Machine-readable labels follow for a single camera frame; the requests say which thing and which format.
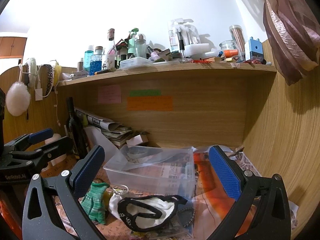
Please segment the cork stopper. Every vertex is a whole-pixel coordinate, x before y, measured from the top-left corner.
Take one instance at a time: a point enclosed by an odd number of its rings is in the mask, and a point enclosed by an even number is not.
[[[108,30],[108,40],[113,41],[115,39],[115,29]]]

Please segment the wooden cupboard door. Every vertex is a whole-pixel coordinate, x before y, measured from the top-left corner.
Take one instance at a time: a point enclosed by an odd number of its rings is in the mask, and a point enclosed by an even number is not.
[[[15,37],[2,37],[0,42],[0,57],[9,57]]]
[[[26,46],[27,38],[15,37],[10,56],[22,57]]]

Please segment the dark glass bottle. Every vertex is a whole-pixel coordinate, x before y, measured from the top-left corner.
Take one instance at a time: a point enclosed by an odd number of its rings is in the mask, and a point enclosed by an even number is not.
[[[67,98],[69,118],[67,120],[68,135],[73,139],[74,152],[77,159],[83,159],[88,154],[86,147],[86,136],[79,117],[76,116],[73,98]]]

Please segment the black fabric trim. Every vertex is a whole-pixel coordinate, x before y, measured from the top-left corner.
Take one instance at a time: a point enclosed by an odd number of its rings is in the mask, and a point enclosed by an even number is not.
[[[162,201],[168,201],[168,202],[173,202],[174,203],[174,208],[172,213],[160,224],[154,227],[150,228],[139,228],[136,224],[136,218],[137,217],[143,217],[143,218],[151,218],[151,219],[159,219],[162,216],[162,212],[158,210],[157,208],[142,203],[137,200],[145,200],[149,198],[159,198]],[[130,198],[126,197],[122,200],[119,201],[118,203],[118,214],[121,218],[121,220],[126,224],[128,228],[135,232],[149,232],[153,230],[158,230],[162,228],[164,225],[166,225],[170,219],[177,213],[177,208],[178,204],[183,204],[185,205],[188,202],[185,198],[179,196],[179,195],[168,195],[168,196],[162,196],[162,195],[150,195],[150,196],[145,196],[145,197],[137,197],[137,198]],[[153,212],[153,214],[150,213],[142,213],[139,212],[135,215],[131,215],[129,212],[127,212],[127,206],[128,204],[133,204],[142,208],[146,208]]]

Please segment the green bottle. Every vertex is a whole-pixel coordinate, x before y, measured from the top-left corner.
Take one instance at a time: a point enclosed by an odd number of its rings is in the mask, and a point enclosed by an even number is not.
[[[130,36],[130,39],[129,39],[129,42],[128,42],[128,58],[132,58],[132,57],[135,57],[135,49],[134,49],[134,38],[136,37],[137,35],[137,32],[139,31],[138,28],[134,28],[131,30],[131,36]]]

